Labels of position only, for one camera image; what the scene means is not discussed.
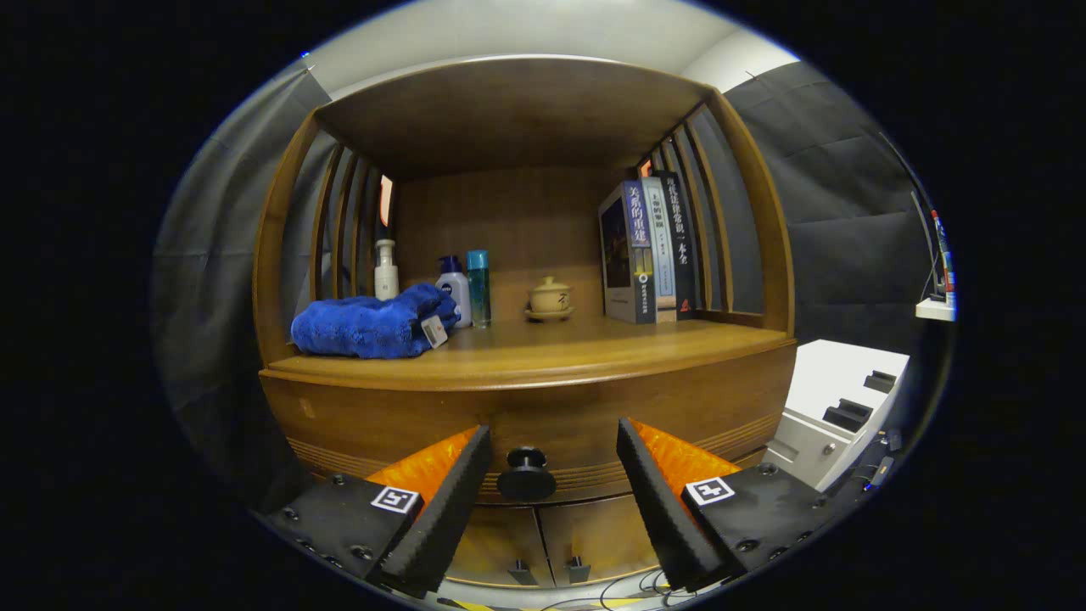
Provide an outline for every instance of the drawer knob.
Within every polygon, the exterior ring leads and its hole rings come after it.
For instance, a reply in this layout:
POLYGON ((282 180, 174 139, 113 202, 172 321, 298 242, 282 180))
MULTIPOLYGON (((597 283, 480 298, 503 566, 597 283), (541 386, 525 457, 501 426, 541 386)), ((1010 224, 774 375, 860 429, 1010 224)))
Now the drawer knob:
POLYGON ((557 484, 546 467, 546 455, 538 448, 522 447, 506 457, 509 469, 497 476, 497 492, 515 501, 543 500, 554 494, 557 484))

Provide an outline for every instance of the wooden shelf top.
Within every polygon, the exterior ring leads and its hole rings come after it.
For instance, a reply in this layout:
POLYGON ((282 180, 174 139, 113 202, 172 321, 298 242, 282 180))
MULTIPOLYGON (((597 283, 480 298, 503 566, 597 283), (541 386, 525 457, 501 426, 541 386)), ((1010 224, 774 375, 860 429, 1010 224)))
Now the wooden shelf top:
POLYGON ((783 332, 681 321, 632 326, 605 317, 496 321, 456 330, 415 359, 291 357, 264 375, 387 391, 491 391, 585 384, 677 371, 794 343, 783 332))
POLYGON ((316 117, 396 180, 534 165, 631 167, 715 92, 607 60, 489 58, 383 80, 316 117))

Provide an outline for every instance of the white pump bottle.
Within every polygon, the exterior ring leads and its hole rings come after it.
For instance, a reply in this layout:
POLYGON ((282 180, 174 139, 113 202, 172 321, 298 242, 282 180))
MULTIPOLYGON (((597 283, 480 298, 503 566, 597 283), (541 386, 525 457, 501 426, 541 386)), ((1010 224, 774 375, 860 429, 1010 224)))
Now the white pump bottle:
POLYGON ((377 266, 374 267, 374 295, 380 300, 400 294, 399 268, 392 264, 395 240, 377 240, 377 266))

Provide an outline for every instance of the towel tag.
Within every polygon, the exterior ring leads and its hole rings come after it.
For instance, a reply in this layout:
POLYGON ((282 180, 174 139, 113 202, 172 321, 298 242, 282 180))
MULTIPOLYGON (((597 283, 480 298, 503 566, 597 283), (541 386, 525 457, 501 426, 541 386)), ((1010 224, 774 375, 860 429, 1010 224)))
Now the towel tag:
POLYGON ((426 340, 430 343, 430 348, 437 348, 449 340, 449 334, 445 333, 445 326, 441 324, 441 317, 437 315, 422 321, 419 326, 422 327, 422 333, 426 334, 426 340))

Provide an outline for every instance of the gray curtain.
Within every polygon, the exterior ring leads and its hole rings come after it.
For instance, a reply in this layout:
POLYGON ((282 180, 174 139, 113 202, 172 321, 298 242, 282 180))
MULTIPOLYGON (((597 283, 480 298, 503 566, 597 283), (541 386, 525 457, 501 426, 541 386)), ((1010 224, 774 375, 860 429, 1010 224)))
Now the gray curtain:
MULTIPOLYGON (((912 354, 922 330, 914 307, 931 258, 913 184, 879 125, 804 62, 724 96, 750 129, 781 196, 799 342, 912 354)), ((758 271, 734 273, 736 307, 748 279, 760 280, 758 271)))
MULTIPOLYGON (((256 375, 253 243, 282 152, 306 114, 328 101, 302 62, 250 96, 193 157, 154 250, 151 330, 162 386, 198 453, 258 511, 291 500, 310 484, 310 475, 272 417, 256 375)), ((288 329, 296 308, 307 303, 299 295, 306 289, 313 211, 333 143, 324 133, 314 142, 287 221, 282 308, 288 329)), ((324 258, 330 277, 330 257, 324 258)))

